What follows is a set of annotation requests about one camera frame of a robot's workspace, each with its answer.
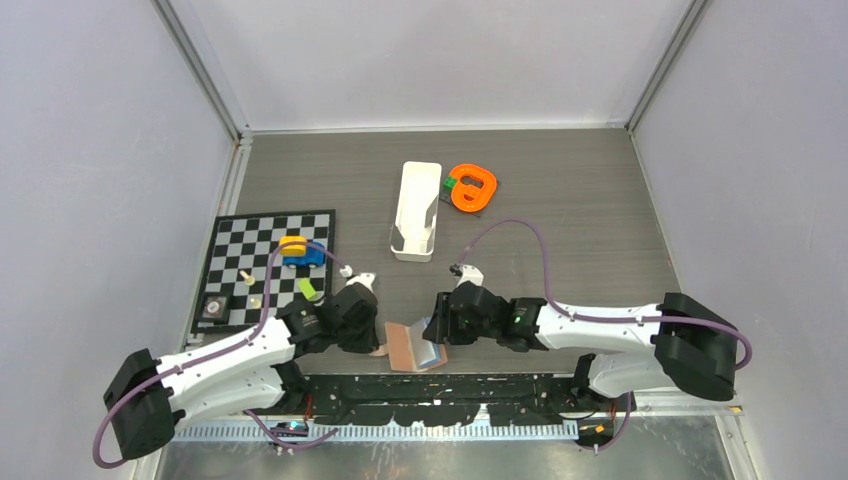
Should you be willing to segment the brown leather card holder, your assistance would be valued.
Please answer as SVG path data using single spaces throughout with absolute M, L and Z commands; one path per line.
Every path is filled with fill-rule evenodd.
M 444 345 L 423 338 L 431 321 L 423 317 L 412 325 L 386 322 L 386 342 L 371 356 L 387 356 L 393 371 L 421 373 L 444 365 L 448 361 Z

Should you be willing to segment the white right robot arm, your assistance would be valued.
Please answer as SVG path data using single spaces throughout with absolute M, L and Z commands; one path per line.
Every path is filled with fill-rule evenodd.
M 571 397 L 584 410 L 636 390 L 674 386 L 691 396 L 729 401 L 750 356 L 737 354 L 738 329 L 676 292 L 636 307 L 585 307 L 541 297 L 506 300 L 463 282 L 441 292 L 424 339 L 469 345 L 490 338 L 515 352 L 582 349 Z

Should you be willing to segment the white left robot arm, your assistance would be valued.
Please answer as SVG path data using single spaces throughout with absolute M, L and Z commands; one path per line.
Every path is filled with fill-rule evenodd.
M 107 417 L 95 440 L 111 428 L 128 461 L 219 416 L 271 407 L 298 412 L 307 389 L 296 359 L 331 345 L 361 354 L 378 348 L 373 280 L 358 275 L 319 305 L 293 301 L 260 325 L 192 351 L 128 355 L 103 395 Z

